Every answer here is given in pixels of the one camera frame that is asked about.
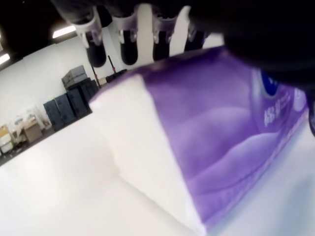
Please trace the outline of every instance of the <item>white surface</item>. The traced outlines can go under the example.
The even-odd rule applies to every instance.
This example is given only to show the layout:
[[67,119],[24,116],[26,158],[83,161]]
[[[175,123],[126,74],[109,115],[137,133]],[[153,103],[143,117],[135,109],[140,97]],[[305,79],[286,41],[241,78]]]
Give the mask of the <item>white surface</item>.
[[135,75],[110,88],[90,107],[121,176],[179,222],[204,235],[205,228],[142,77]]
[[[94,123],[92,114],[0,167],[0,235],[192,236],[116,178]],[[313,236],[314,153],[306,124],[209,235]]]
[[191,236],[118,178],[89,115],[0,167],[0,235]]

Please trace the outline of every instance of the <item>purple packaging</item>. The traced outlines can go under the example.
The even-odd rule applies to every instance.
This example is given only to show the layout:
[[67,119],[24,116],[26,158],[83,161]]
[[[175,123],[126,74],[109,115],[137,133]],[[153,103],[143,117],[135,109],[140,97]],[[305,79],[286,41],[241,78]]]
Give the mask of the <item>purple packaging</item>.
[[306,98],[224,47],[138,68],[206,229],[254,186],[306,117]]

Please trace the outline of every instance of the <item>tissue box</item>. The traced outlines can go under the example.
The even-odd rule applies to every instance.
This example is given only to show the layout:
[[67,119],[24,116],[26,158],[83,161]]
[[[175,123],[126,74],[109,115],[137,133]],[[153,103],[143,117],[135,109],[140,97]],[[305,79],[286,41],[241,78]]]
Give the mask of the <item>tissue box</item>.
[[198,235],[253,187],[306,98],[224,47],[136,69],[91,101],[121,176]]

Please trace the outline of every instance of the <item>ceiling light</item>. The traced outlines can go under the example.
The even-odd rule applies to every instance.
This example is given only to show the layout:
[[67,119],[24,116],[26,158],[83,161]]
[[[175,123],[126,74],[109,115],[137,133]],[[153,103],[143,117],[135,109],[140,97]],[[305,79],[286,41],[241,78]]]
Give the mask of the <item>ceiling light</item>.
[[10,59],[9,54],[4,54],[3,56],[0,57],[0,64],[6,62],[9,59]]
[[63,28],[63,29],[60,29],[60,30],[57,30],[54,32],[53,34],[53,38],[57,38],[61,35],[64,35],[64,34],[67,34],[67,33],[71,33],[71,32],[74,32],[75,31],[75,27],[74,26],[68,26],[66,28]]

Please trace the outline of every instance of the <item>black pole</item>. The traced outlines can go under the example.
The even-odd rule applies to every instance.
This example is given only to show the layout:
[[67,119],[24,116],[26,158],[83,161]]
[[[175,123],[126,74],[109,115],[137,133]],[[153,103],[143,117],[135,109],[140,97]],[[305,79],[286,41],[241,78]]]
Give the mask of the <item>black pole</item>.
[[100,83],[99,83],[99,81],[98,81],[98,77],[97,77],[97,74],[95,73],[95,70],[94,70],[94,67],[91,65],[91,67],[92,67],[92,71],[93,71],[93,73],[94,73],[94,76],[95,76],[95,80],[96,80],[96,82],[97,82],[97,86],[98,86],[98,88],[100,89]]
[[116,69],[115,69],[115,67],[114,67],[114,65],[113,65],[113,63],[112,63],[112,60],[110,59],[110,56],[109,56],[109,55],[108,55],[108,59],[109,59],[110,64],[112,65],[114,74],[116,74]]

